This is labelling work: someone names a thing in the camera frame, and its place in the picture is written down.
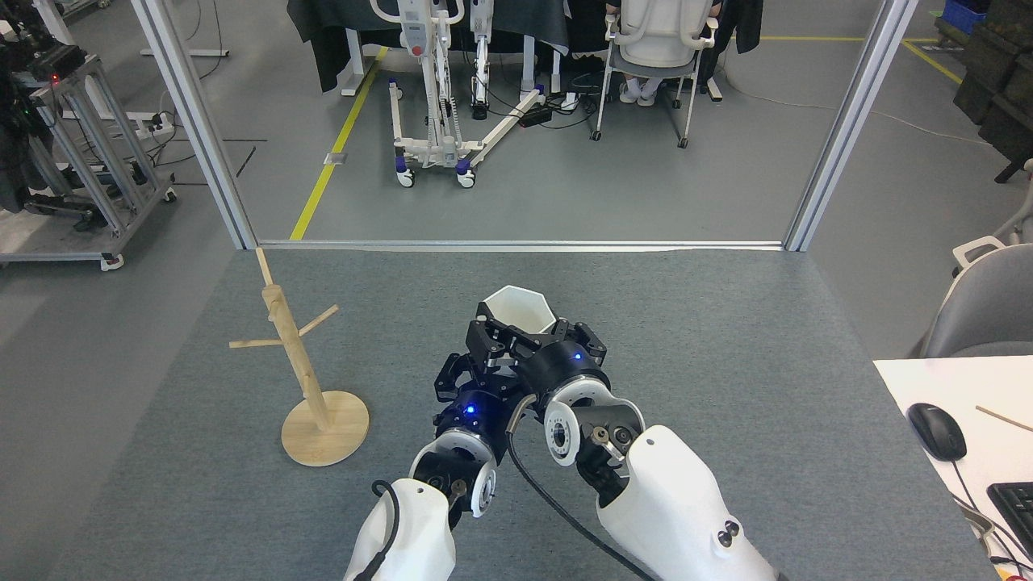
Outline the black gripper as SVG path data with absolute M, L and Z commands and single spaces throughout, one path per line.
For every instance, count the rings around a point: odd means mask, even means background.
M 537 338 L 495 319 L 472 320 L 468 351 L 451 353 L 436 377 L 437 400 L 453 401 L 435 416 L 435 435 L 465 429 L 480 437 L 504 437 L 521 396 L 529 393 L 513 367 L 537 351 Z
M 516 362 L 516 377 L 538 396 L 557 392 L 571 380 L 586 376 L 611 390 L 604 363 L 608 346 L 584 323 L 556 323 L 553 334 L 562 341 L 543 345 Z

